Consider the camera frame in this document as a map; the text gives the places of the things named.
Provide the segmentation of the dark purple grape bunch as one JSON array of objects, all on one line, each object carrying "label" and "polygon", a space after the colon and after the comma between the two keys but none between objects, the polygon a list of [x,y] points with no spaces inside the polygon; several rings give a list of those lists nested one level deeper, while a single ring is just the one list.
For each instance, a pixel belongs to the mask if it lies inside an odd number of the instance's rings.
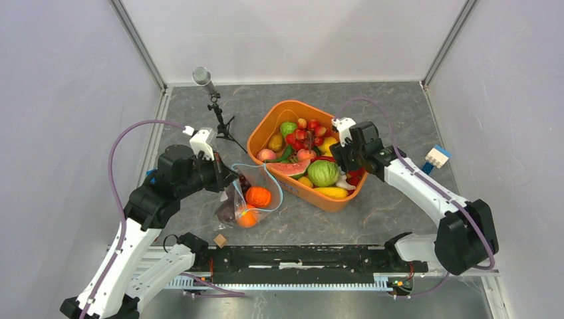
[{"label": "dark purple grape bunch", "polygon": [[239,184],[243,195],[245,195],[248,192],[248,190],[252,187],[251,183],[247,180],[247,178],[243,174],[239,175]]}]

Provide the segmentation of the dark purple mangosteen toy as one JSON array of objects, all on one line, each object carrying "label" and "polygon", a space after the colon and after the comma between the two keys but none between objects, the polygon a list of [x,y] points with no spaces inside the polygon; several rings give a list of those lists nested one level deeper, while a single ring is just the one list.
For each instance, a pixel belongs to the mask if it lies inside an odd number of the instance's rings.
[{"label": "dark purple mangosteen toy", "polygon": [[224,201],[215,210],[215,216],[221,223],[232,223],[235,221],[235,205],[233,202]]}]

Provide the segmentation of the clear zip top bag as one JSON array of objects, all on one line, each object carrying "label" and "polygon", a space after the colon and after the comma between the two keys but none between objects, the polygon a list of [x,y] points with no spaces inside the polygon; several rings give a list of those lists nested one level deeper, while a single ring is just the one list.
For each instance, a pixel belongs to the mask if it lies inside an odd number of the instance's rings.
[{"label": "clear zip top bag", "polygon": [[220,223],[252,228],[281,206],[281,186],[265,165],[236,163],[231,168],[237,179],[221,193],[214,215]]}]

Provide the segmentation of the white mushroom toy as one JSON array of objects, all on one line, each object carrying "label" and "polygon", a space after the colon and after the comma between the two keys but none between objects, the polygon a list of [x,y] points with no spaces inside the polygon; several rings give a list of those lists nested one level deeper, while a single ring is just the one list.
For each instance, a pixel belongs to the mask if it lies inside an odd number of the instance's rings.
[{"label": "white mushroom toy", "polygon": [[347,182],[347,175],[341,175],[335,182],[335,186],[347,191],[354,191],[356,189],[355,185],[351,185]]}]

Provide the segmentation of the small orange pumpkin toy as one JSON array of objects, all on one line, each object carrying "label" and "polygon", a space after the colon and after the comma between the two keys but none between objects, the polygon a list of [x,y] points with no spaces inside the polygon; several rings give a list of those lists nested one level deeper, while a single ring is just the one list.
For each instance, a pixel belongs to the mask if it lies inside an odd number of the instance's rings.
[{"label": "small orange pumpkin toy", "polygon": [[270,205],[272,194],[264,187],[252,186],[245,194],[245,201],[254,207],[265,208]]}]

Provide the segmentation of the yellow lemon toy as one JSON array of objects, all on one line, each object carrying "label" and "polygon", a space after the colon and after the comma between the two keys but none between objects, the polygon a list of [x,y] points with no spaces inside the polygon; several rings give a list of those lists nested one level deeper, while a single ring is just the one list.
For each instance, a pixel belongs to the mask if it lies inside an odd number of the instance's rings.
[{"label": "yellow lemon toy", "polygon": [[329,157],[332,157],[333,155],[331,154],[330,147],[331,147],[332,145],[338,144],[338,143],[339,143],[338,140],[336,140],[336,139],[335,139],[334,137],[332,137],[332,136],[329,136],[329,137],[326,137],[326,138],[323,140],[323,143],[318,146],[318,149],[320,150],[322,156],[329,156]]}]

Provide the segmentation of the orange fruit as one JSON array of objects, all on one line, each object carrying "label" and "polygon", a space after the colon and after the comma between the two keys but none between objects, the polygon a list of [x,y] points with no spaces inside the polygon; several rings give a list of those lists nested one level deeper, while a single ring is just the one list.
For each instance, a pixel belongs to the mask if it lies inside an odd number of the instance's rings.
[{"label": "orange fruit", "polygon": [[239,209],[235,213],[235,220],[242,228],[254,227],[259,222],[259,212],[253,206],[248,206],[246,209]]}]

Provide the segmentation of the green custard apple toy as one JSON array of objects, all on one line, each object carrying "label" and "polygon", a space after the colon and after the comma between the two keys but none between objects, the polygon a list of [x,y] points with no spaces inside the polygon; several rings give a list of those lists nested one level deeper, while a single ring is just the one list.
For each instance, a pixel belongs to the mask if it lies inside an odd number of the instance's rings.
[{"label": "green custard apple toy", "polygon": [[293,133],[297,128],[298,128],[298,125],[297,125],[296,122],[285,121],[280,125],[279,131],[280,131],[280,134],[284,138],[286,138],[286,136]]}]

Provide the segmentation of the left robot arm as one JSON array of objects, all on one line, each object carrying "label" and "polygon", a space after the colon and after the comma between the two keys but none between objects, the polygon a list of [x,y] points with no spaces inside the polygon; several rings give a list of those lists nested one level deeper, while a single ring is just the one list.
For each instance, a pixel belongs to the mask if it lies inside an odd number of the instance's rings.
[{"label": "left robot arm", "polygon": [[125,222],[100,268],[78,296],[63,301],[67,318],[139,318],[143,309],[182,271],[202,270],[209,262],[208,244],[192,233],[143,274],[134,271],[181,201],[199,191],[222,192],[238,178],[217,152],[208,159],[184,145],[166,148],[124,207]]}]

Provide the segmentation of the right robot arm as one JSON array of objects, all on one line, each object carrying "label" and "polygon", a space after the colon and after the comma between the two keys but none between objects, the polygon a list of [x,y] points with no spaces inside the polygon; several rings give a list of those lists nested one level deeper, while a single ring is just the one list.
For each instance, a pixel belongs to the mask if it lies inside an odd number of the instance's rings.
[{"label": "right robot arm", "polygon": [[390,270],[401,271],[410,261],[439,263],[452,275],[494,268],[499,245],[492,210],[485,201],[455,194],[399,148],[384,146],[372,122],[335,118],[331,123],[339,142],[330,151],[342,171],[363,169],[375,175],[407,196],[437,226],[434,235],[407,233],[393,239],[392,248],[384,253]]}]

